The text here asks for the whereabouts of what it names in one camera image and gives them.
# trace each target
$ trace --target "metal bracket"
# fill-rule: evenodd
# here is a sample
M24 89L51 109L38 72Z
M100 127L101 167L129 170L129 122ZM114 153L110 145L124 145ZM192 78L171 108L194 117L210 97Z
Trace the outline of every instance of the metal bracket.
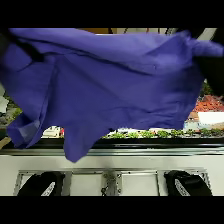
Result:
M102 173L102 196L119 196L122 193L122 173L105 171Z

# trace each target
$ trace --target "blue garment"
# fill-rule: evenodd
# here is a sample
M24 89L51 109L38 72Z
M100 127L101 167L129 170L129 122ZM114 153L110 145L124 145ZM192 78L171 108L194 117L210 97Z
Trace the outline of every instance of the blue garment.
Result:
M95 35L73 28L11 28L44 54L34 62L10 44L0 81L23 113L8 126L15 147L65 128L66 158L77 161L109 128L182 129L204 77L193 56L223 56L221 45L187 33Z

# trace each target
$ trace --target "purple cloth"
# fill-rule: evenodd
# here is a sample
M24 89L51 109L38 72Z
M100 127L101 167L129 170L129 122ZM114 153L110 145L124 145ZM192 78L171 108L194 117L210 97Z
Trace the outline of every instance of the purple cloth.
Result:
M65 155L85 156L109 128L182 129L203 76L193 56L223 47L182 32L95 35L73 28L11 28L45 55L33 62L15 44L0 61L0 81L23 113L8 127L15 147L35 144L50 126L65 128Z

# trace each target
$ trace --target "purple shirt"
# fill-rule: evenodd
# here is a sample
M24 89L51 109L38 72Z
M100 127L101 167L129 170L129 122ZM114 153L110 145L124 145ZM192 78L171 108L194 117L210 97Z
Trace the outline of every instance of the purple shirt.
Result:
M223 47L186 32L95 35L73 28L11 28L45 55L33 62L10 44L0 81L23 113L8 126L15 147L35 144L50 126L65 128L65 154L86 155L109 128L182 129L204 77L193 56Z

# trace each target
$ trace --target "purple fabric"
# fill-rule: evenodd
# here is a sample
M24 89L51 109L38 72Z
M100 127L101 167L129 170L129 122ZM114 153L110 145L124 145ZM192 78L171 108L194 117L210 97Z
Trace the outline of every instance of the purple fabric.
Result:
M75 162L109 128L182 129L203 76L193 56L223 56L223 47L182 32L95 35L73 28L11 28L45 55L33 62L11 44L0 81L23 110L8 127L15 147L35 144L50 126L65 128L65 155Z

